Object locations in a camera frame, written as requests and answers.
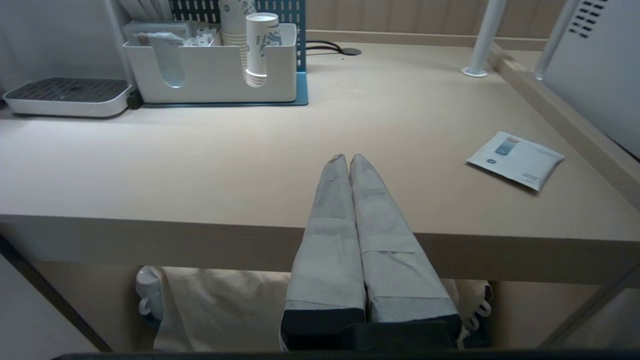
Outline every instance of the white cloth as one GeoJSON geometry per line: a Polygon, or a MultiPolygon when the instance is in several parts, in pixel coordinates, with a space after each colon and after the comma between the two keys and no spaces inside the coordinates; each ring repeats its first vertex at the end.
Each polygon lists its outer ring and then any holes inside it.
{"type": "Polygon", "coordinates": [[[364,309],[366,294],[344,155],[325,166],[296,254],[286,310],[364,309]]]}
{"type": "Polygon", "coordinates": [[[278,351],[289,273],[154,267],[164,319],[154,348],[173,352],[278,351]]]}
{"type": "Polygon", "coordinates": [[[351,161],[351,185],[371,321],[457,314],[382,178],[360,154],[351,161]]]}

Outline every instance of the white drip tray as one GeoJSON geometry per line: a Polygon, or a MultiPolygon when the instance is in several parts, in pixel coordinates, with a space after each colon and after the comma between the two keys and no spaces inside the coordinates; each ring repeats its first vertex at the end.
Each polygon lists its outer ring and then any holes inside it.
{"type": "Polygon", "coordinates": [[[127,108],[131,85],[124,80],[49,78],[3,96],[15,113],[110,117],[127,108]]]}

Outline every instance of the white organizer box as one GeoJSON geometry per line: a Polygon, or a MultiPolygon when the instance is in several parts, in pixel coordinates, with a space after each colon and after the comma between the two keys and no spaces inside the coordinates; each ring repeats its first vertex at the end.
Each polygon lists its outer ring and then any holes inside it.
{"type": "Polygon", "coordinates": [[[280,36],[281,46],[265,48],[267,81],[257,88],[244,80],[237,46],[179,47],[184,74],[181,86],[165,82],[152,47],[123,46],[142,98],[148,103],[294,101],[296,25],[280,24],[280,36]]]}

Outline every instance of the white paper cup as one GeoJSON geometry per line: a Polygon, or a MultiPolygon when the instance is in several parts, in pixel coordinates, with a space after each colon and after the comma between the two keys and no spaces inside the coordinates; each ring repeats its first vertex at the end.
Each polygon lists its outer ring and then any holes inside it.
{"type": "Polygon", "coordinates": [[[220,28],[227,34],[244,34],[245,17],[255,13],[255,0],[220,0],[220,28]]]}
{"type": "Polygon", "coordinates": [[[264,83],[267,82],[267,75],[254,74],[250,72],[248,69],[245,71],[245,74],[246,74],[246,77],[245,77],[246,83],[253,86],[254,88],[262,86],[264,83]]]}
{"type": "Polygon", "coordinates": [[[255,75],[267,74],[264,48],[282,45],[278,15],[253,13],[246,16],[247,69],[255,75]]]}

